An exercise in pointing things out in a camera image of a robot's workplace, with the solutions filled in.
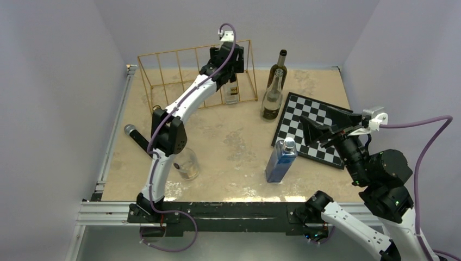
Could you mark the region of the clear bottle black cap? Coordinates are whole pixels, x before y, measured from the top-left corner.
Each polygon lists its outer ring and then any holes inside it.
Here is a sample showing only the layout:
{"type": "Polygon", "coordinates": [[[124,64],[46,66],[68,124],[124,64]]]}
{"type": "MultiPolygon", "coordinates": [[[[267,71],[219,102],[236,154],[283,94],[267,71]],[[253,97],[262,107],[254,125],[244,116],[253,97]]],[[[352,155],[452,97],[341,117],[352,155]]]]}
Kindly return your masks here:
{"type": "Polygon", "coordinates": [[[223,87],[225,103],[228,105],[239,102],[238,81],[228,81],[223,87]]]}

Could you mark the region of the dark green wine bottle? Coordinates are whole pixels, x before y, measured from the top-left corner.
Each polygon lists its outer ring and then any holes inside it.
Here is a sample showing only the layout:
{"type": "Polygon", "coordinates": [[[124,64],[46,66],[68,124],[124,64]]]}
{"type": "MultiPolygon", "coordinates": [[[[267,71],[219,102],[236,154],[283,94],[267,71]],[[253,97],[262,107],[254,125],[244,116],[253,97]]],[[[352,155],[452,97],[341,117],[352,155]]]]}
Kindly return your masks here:
{"type": "Polygon", "coordinates": [[[287,75],[287,72],[288,72],[287,67],[285,65],[286,55],[287,55],[287,50],[285,50],[285,49],[280,50],[278,61],[270,68],[269,77],[268,77],[267,86],[266,86],[267,88],[270,87],[270,85],[272,84],[272,81],[273,81],[274,76],[275,76],[275,72],[278,69],[283,71],[282,89],[284,88],[286,75],[287,75]]]}

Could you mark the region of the tall blue gradient bottle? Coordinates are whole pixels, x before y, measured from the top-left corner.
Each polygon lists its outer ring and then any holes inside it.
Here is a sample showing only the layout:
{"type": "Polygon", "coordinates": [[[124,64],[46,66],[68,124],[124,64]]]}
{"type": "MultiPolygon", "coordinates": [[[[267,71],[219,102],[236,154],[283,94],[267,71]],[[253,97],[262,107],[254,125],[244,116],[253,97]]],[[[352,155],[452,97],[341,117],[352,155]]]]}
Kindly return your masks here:
{"type": "Polygon", "coordinates": [[[280,183],[297,157],[295,140],[287,137],[275,143],[265,169],[268,183],[280,183]]]}

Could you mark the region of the clear bottle dark label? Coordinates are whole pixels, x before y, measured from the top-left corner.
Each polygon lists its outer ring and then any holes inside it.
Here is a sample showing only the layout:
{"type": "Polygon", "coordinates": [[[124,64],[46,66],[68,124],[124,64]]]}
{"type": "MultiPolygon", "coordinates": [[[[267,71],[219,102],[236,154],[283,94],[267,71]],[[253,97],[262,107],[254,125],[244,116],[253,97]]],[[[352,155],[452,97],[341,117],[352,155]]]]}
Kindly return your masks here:
{"type": "Polygon", "coordinates": [[[270,87],[267,88],[261,105],[261,116],[266,120],[274,120],[279,113],[282,103],[283,71],[278,69],[270,87]]]}

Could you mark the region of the clear bottle gold white label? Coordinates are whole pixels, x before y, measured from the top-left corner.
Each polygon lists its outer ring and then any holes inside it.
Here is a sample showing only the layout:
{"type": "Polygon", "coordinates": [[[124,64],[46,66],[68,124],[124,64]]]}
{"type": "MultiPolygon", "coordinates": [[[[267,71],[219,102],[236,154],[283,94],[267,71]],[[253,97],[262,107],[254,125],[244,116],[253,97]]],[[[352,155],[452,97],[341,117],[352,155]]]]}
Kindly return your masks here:
{"type": "Polygon", "coordinates": [[[188,147],[184,148],[181,153],[176,155],[173,161],[173,167],[186,181],[195,179],[200,173],[200,166],[196,153],[188,147]]]}

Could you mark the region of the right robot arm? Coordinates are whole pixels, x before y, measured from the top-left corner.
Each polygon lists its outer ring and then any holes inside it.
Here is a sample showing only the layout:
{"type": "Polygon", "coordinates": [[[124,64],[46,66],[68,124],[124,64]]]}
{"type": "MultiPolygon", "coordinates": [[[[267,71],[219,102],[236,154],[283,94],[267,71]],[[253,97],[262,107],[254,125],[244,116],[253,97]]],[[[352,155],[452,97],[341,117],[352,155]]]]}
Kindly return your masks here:
{"type": "Polygon", "coordinates": [[[365,109],[360,114],[327,108],[332,125],[320,125],[300,116],[306,145],[318,142],[321,147],[334,147],[352,178],[352,184],[363,188],[359,193],[365,207],[387,230],[381,234],[349,214],[328,194],[317,191],[304,207],[295,211],[303,222],[326,222],[361,244],[375,260],[442,260],[431,249],[421,231],[418,204],[406,188],[414,176],[404,154],[384,150],[370,154],[359,140],[388,125],[388,114],[382,107],[365,109]]]}

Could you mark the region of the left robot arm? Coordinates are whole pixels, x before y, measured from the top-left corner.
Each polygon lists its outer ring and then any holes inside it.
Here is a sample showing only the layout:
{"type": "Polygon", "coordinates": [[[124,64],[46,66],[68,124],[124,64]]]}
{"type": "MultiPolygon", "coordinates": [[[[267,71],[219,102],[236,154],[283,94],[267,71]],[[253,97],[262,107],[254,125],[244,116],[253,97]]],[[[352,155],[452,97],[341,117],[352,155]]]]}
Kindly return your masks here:
{"type": "Polygon", "coordinates": [[[244,72],[244,48],[237,43],[224,42],[220,47],[210,48],[209,53],[210,59],[190,87],[166,108],[153,112],[153,133],[147,146],[152,163],[147,182],[136,199],[141,216],[148,222],[156,222],[166,214],[161,204],[170,168],[188,141],[186,122],[207,98],[244,72]]]}

